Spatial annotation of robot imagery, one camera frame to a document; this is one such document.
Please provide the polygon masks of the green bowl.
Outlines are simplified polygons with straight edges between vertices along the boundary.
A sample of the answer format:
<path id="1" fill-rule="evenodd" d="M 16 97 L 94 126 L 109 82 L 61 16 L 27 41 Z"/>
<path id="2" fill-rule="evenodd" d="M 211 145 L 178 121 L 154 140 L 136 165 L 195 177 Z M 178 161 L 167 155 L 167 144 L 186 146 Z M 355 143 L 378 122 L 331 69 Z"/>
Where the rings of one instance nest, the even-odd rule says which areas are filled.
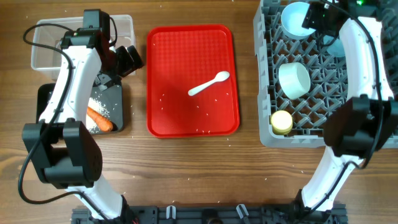
<path id="1" fill-rule="evenodd" d="M 311 81 L 308 70 L 302 63 L 285 63 L 279 67 L 279 82 L 285 95 L 296 100 L 309 92 Z"/>

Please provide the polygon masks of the light blue plate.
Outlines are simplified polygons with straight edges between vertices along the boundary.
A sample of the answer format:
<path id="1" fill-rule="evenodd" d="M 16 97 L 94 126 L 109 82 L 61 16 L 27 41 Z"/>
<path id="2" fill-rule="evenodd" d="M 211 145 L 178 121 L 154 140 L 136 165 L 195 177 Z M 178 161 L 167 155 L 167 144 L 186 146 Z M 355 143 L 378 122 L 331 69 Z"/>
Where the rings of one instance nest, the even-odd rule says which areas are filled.
<path id="1" fill-rule="evenodd" d="M 323 38 L 323 45 L 329 44 L 332 42 L 334 37 L 326 35 Z M 343 44 L 339 38 L 337 38 L 330 46 L 326 48 L 326 51 L 330 54 L 333 55 L 334 57 L 345 57 L 345 51 L 343 48 Z"/>

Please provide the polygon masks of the orange carrot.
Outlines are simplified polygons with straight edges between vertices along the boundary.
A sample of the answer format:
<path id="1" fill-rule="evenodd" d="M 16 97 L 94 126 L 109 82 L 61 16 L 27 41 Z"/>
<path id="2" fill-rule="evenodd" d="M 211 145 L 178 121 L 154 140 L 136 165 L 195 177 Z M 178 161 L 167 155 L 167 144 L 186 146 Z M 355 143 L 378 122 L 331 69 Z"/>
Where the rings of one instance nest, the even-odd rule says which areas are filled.
<path id="1" fill-rule="evenodd" d="M 113 130 L 113 123 L 92 108 L 87 107 L 87 115 L 94 121 L 102 132 L 110 132 Z"/>

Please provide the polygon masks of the white plastic spoon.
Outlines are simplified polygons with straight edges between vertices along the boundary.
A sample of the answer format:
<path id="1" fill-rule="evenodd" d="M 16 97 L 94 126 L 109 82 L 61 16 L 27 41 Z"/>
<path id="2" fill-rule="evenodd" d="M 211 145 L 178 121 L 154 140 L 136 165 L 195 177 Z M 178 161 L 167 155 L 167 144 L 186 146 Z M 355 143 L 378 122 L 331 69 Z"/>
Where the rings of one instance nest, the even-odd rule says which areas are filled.
<path id="1" fill-rule="evenodd" d="M 230 77 L 230 74 L 227 71 L 218 72 L 216 74 L 216 76 L 212 80 L 190 89 L 188 91 L 188 95 L 189 96 L 194 96 L 194 95 L 198 94 L 199 92 L 203 91 L 204 89 L 208 88 L 209 86 L 211 86 L 211 85 L 213 85 L 213 84 L 215 84 L 217 82 L 226 81 L 229 77 Z"/>

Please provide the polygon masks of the light blue bowl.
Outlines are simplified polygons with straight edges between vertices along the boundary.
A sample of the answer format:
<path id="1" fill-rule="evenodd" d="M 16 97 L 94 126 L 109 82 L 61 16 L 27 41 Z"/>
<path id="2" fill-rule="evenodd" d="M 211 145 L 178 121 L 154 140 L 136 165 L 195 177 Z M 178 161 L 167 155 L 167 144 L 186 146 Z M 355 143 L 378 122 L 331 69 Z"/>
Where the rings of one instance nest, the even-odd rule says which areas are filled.
<path id="1" fill-rule="evenodd" d="M 282 31 L 288 38 L 302 40 L 316 31 L 312 28 L 302 27 L 309 7 L 309 3 L 293 2 L 284 8 L 281 14 L 281 24 Z"/>

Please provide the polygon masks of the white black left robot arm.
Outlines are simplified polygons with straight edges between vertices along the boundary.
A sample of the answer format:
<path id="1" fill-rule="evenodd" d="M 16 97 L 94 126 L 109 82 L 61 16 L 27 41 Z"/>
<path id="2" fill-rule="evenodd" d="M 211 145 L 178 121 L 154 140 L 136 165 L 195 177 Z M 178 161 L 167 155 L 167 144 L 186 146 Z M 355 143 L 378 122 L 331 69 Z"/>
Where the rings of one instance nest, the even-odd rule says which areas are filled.
<path id="1" fill-rule="evenodd" d="M 134 46 L 117 47 L 114 19 L 99 9 L 87 9 L 83 25 L 66 29 L 57 49 L 62 66 L 50 101 L 35 123 L 26 124 L 22 139 L 26 164 L 39 180 L 78 197 L 95 223 L 138 223 L 123 195 L 102 175 L 102 153 L 87 130 L 86 115 L 95 78 L 125 77 L 142 68 Z"/>

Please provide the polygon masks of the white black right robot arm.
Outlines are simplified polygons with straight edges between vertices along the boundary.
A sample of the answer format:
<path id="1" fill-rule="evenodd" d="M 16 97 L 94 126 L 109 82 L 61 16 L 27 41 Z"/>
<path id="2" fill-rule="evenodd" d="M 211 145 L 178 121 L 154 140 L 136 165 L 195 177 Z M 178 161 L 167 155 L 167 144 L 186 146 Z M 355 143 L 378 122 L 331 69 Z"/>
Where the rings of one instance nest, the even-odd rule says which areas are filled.
<path id="1" fill-rule="evenodd" d="M 337 37 L 348 76 L 346 102 L 323 126 L 324 155 L 291 204 L 289 222 L 331 215 L 333 202 L 354 169 L 365 169 L 397 129 L 397 102 L 386 77 L 380 1 L 316 1 L 302 26 Z"/>

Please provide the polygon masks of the yellow cup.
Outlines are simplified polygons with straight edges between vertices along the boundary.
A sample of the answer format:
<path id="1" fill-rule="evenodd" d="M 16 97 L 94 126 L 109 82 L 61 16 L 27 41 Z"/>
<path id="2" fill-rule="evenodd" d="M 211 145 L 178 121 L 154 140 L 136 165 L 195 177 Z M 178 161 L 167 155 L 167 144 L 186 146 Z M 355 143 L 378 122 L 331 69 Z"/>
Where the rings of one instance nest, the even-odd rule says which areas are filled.
<path id="1" fill-rule="evenodd" d="M 292 115 L 284 110 L 273 113 L 270 122 L 273 133 L 277 135 L 286 135 L 291 132 L 293 127 Z"/>

